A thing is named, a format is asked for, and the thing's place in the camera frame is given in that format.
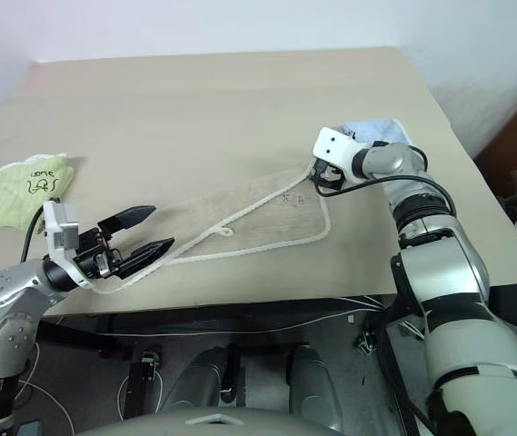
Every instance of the beige tabletop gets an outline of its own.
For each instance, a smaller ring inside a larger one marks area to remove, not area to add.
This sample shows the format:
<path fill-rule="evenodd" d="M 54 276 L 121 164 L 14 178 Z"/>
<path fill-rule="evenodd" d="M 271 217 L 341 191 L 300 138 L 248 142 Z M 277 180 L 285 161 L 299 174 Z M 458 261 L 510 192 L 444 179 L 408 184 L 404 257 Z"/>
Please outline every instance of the beige tabletop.
<path fill-rule="evenodd" d="M 398 119 L 428 154 L 492 285 L 517 283 L 517 232 L 393 49 L 37 64 L 0 109 L 0 166 L 67 153 L 76 175 L 64 200 L 86 229 L 130 205 L 163 208 L 305 164 L 321 127 L 379 118 Z M 332 229 L 319 242 L 168 265 L 111 295 L 75 290 L 49 314 L 395 292 L 396 231 L 376 188 L 330 199 Z M 0 229 L 0 269 L 23 239 Z M 35 237 L 31 255 L 45 252 Z"/>

